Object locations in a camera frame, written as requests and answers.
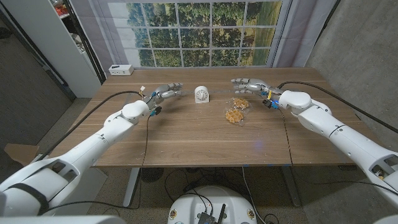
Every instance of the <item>window pane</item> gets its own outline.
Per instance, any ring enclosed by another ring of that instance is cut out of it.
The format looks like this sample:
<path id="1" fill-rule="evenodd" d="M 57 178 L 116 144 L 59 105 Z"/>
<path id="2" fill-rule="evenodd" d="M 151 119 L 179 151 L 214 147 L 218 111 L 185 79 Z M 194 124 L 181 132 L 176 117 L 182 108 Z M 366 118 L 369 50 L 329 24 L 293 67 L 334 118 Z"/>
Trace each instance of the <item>window pane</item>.
<path id="1" fill-rule="evenodd" d="M 139 61 L 142 67 L 154 67 L 154 57 L 151 50 L 139 50 Z"/>
<path id="2" fill-rule="evenodd" d="M 150 47 L 147 29 L 132 29 L 136 38 L 136 47 Z"/>
<path id="3" fill-rule="evenodd" d="M 179 3 L 180 26 L 210 26 L 210 3 Z"/>
<path id="4" fill-rule="evenodd" d="M 242 49 L 241 66 L 265 65 L 269 49 Z"/>
<path id="5" fill-rule="evenodd" d="M 181 29 L 183 48 L 209 47 L 210 29 Z"/>
<path id="6" fill-rule="evenodd" d="M 154 50 L 158 67 L 181 67 L 179 50 Z"/>
<path id="7" fill-rule="evenodd" d="M 142 14 L 141 4 L 127 3 L 126 8 L 129 11 L 127 24 L 130 26 L 145 26 L 144 15 Z"/>
<path id="8" fill-rule="evenodd" d="M 238 66 L 239 50 L 212 50 L 211 66 Z"/>
<path id="9" fill-rule="evenodd" d="M 177 29 L 149 29 L 150 41 L 155 48 L 179 48 Z"/>
<path id="10" fill-rule="evenodd" d="M 274 28 L 245 28 L 242 47 L 269 47 L 274 33 Z"/>
<path id="11" fill-rule="evenodd" d="M 177 26 L 174 3 L 144 3 L 148 26 Z"/>
<path id="12" fill-rule="evenodd" d="M 209 66 L 209 50 L 183 50 L 184 67 Z"/>
<path id="13" fill-rule="evenodd" d="M 245 2 L 213 3 L 213 26 L 243 25 Z"/>
<path id="14" fill-rule="evenodd" d="M 242 29 L 213 29 L 213 47 L 239 47 Z"/>
<path id="15" fill-rule="evenodd" d="M 248 3 L 246 26 L 274 26 L 278 22 L 282 2 Z"/>

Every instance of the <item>gray wall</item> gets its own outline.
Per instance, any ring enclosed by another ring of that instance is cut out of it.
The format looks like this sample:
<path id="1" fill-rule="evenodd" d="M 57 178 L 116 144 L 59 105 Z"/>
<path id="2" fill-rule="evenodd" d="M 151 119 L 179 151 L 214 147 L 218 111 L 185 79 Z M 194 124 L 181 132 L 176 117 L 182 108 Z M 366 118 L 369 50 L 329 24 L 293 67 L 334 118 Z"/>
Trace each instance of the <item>gray wall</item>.
<path id="1" fill-rule="evenodd" d="M 342 0 L 306 67 L 350 103 L 398 128 L 398 4 Z M 357 113 L 389 149 L 398 134 Z"/>

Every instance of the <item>white robotic arm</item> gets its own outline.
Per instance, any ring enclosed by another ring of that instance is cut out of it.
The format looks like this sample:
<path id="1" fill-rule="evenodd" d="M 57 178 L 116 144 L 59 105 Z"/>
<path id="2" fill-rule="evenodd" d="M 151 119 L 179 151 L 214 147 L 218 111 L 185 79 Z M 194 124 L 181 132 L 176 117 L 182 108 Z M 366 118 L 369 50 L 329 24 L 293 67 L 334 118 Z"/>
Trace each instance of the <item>white robotic arm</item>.
<path id="1" fill-rule="evenodd" d="M 36 216 L 60 205 L 84 171 L 114 143 L 131 134 L 140 118 L 160 112 L 157 105 L 179 95 L 182 84 L 162 85 L 149 97 L 109 116 L 104 127 L 64 155 L 29 164 L 0 184 L 0 217 Z"/>
<path id="2" fill-rule="evenodd" d="M 255 93 L 267 96 L 265 105 L 279 105 L 292 109 L 300 123 L 307 129 L 329 139 L 339 150 L 354 161 L 369 180 L 393 192 L 398 192 L 398 153 L 379 146 L 343 124 L 331 115 L 329 107 L 304 92 L 273 88 L 261 80 L 233 79 L 236 93 Z M 398 208 L 398 196 L 386 189 L 376 187 L 381 195 Z"/>

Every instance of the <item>white device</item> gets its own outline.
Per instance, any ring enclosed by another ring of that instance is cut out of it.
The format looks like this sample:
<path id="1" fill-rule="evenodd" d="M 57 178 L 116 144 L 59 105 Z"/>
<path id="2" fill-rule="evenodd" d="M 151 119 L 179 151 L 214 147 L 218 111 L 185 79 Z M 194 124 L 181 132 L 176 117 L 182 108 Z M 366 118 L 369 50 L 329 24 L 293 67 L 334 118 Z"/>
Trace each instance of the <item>white device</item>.
<path id="1" fill-rule="evenodd" d="M 198 86 L 195 89 L 195 103 L 208 103 L 209 91 L 205 86 Z"/>
<path id="2" fill-rule="evenodd" d="M 132 65 L 112 65 L 109 68 L 111 75 L 131 75 L 133 71 Z"/>
<path id="3" fill-rule="evenodd" d="M 211 223 L 200 220 L 202 212 L 204 212 L 205 205 L 200 197 L 194 195 L 195 193 L 205 196 L 213 206 L 212 217 L 215 217 L 215 222 L 219 223 L 221 216 L 222 223 L 245 223 L 257 224 L 256 214 L 253 206 L 239 193 L 222 186 L 209 185 L 197 187 L 195 191 L 190 190 L 187 194 L 179 197 L 172 205 L 167 217 L 167 224 L 175 223 Z M 206 204 L 207 214 L 211 213 L 211 205 L 203 198 Z"/>

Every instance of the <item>black connector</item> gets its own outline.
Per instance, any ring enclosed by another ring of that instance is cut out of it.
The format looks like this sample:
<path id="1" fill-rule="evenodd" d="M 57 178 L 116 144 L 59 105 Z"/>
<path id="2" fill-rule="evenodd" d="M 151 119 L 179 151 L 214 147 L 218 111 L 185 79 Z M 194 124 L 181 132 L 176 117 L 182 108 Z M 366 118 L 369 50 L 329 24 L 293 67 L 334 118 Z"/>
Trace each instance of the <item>black connector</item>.
<path id="1" fill-rule="evenodd" d="M 271 106 L 272 106 L 271 100 L 263 100 L 262 103 L 263 103 L 266 107 L 268 107 L 269 109 L 270 109 Z"/>
<path id="2" fill-rule="evenodd" d="M 155 108 L 155 115 L 158 115 L 162 111 L 162 107 L 158 106 Z"/>

